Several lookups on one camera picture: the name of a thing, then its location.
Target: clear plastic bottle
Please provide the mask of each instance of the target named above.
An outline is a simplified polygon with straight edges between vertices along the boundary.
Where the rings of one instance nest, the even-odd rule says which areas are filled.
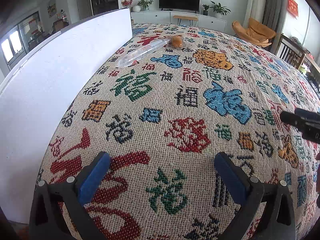
[[[169,39],[157,39],[151,41],[148,45],[143,46],[127,54],[118,62],[118,67],[124,68],[132,65],[134,61],[144,58],[146,55],[155,52],[158,48],[163,47],[169,42]]]

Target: woven fabric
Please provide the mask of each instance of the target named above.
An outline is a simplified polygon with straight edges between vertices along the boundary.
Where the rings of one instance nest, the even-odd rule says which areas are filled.
[[[132,30],[134,38],[63,116],[38,180],[64,181],[106,151],[111,167],[85,208],[108,239],[215,239],[240,208],[213,167],[224,151],[248,176],[287,182],[301,231],[316,209],[319,149],[279,114],[317,111],[306,80],[273,54],[223,33],[166,24]],[[163,47],[116,68],[133,49],[168,35],[181,35],[186,48]],[[62,212],[80,239],[64,205]]]

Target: white flower pot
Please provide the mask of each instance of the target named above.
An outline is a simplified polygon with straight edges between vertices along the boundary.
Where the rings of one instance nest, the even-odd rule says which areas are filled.
[[[223,14],[221,14],[221,13],[216,13],[216,14],[215,14],[215,17],[218,18],[218,19],[222,19]]]
[[[139,12],[139,11],[141,11],[141,6],[139,6],[139,5],[133,6],[132,10],[134,12]]]

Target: screw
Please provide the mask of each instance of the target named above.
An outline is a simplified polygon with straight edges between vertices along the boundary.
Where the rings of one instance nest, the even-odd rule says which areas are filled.
[[[75,177],[73,177],[73,176],[70,176],[70,177],[67,178],[67,182],[68,183],[72,183],[74,181],[75,181]]]
[[[257,183],[257,182],[259,181],[256,176],[251,176],[251,177],[250,177],[250,180],[251,180],[251,182],[253,182],[253,183]]]
[[[281,184],[282,186],[284,186],[284,187],[287,186],[287,183],[286,183],[284,180],[281,180],[281,181],[280,181],[280,184]]]
[[[42,186],[44,185],[44,183],[45,183],[45,181],[44,181],[44,180],[41,180],[41,181],[39,181],[38,186],[39,186],[39,187],[42,187]]]

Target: blue gripper pad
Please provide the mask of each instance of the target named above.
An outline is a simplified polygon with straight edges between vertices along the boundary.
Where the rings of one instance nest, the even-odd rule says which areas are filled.
[[[214,167],[226,185],[227,190],[230,192],[233,201],[240,205],[245,204],[247,200],[246,187],[220,153],[218,153],[214,158]]]
[[[93,195],[96,193],[103,177],[109,170],[110,161],[111,159],[109,154],[105,153],[97,162],[96,166],[92,169],[89,176],[82,183],[78,191],[78,201],[81,205],[91,202]]]

